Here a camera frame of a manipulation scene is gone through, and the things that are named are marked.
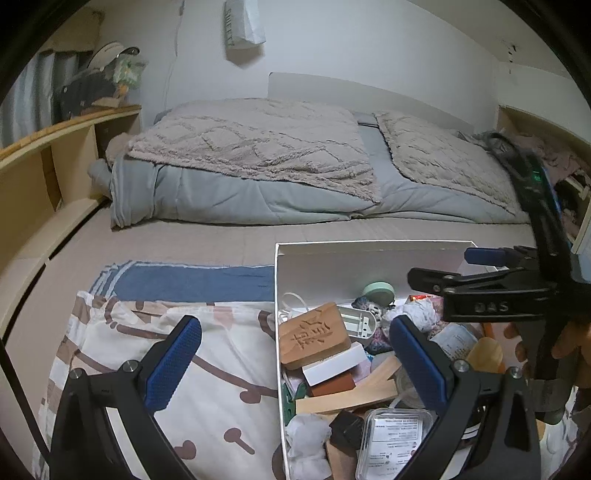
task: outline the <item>curtain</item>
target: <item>curtain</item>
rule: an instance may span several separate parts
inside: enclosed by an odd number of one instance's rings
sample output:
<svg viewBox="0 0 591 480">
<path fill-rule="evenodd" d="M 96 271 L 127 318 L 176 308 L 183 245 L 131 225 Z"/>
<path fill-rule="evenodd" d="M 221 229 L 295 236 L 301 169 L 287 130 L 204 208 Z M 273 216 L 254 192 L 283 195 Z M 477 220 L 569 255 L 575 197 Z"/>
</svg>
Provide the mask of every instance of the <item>curtain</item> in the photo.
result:
<svg viewBox="0 0 591 480">
<path fill-rule="evenodd" d="M 0 148 L 61 121 L 57 92 L 76 73 L 79 53 L 35 55 L 0 105 Z"/>
</svg>

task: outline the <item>gray comforter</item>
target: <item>gray comforter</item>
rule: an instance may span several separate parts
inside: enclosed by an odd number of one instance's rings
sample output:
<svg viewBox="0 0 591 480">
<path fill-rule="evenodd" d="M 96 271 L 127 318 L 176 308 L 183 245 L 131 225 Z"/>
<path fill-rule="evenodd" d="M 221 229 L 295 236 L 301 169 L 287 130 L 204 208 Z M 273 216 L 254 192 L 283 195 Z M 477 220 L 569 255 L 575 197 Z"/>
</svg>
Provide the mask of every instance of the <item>gray comforter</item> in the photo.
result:
<svg viewBox="0 0 591 480">
<path fill-rule="evenodd" d="M 220 173 L 156 165 L 122 155 L 112 172 L 94 163 L 89 174 L 113 200 L 113 226 L 152 218 L 235 225 L 279 225 L 349 220 L 372 216 L 475 223 L 525 223 L 524 212 L 457 190 L 416 183 L 392 163 L 388 146 L 370 115 L 357 115 L 359 133 L 378 180 L 382 201 L 287 181 L 228 177 Z"/>
</svg>

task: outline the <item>brown heart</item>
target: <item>brown heart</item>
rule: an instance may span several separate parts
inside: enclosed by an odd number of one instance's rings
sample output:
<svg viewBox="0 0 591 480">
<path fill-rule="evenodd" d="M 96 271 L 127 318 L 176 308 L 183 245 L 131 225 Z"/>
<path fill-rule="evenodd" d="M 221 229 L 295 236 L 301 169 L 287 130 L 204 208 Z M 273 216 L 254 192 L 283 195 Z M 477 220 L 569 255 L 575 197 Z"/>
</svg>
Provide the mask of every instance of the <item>brown heart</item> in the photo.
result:
<svg viewBox="0 0 591 480">
<path fill-rule="evenodd" d="M 183 460 L 193 460 L 197 455 L 197 448 L 191 440 L 185 440 L 182 447 L 175 447 L 174 451 Z"/>
</svg>

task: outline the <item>white label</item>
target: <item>white label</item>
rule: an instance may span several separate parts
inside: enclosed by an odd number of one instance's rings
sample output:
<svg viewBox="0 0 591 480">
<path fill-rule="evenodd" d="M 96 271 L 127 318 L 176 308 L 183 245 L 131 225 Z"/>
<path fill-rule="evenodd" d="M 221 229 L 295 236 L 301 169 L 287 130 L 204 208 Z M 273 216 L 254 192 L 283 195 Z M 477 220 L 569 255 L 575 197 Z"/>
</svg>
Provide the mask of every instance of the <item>white label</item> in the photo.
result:
<svg viewBox="0 0 591 480">
<path fill-rule="evenodd" d="M 391 480 L 416 452 L 423 435 L 418 415 L 397 419 L 376 419 L 369 445 L 366 480 Z"/>
<path fill-rule="evenodd" d="M 453 362 L 455 360 L 465 359 L 476 345 L 477 340 L 462 325 L 450 323 L 435 335 L 431 341 L 438 344 Z"/>
</svg>

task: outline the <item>blue towel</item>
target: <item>blue towel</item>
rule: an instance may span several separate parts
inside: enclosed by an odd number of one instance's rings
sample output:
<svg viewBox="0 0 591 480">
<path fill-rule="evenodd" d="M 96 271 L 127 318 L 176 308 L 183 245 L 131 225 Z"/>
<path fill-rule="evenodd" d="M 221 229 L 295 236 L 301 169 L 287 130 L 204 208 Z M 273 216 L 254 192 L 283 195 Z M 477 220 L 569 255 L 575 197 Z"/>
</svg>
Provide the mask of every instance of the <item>blue towel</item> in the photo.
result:
<svg viewBox="0 0 591 480">
<path fill-rule="evenodd" d="M 90 292 L 123 301 L 274 301 L 274 268 L 129 261 L 103 269 Z"/>
</svg>

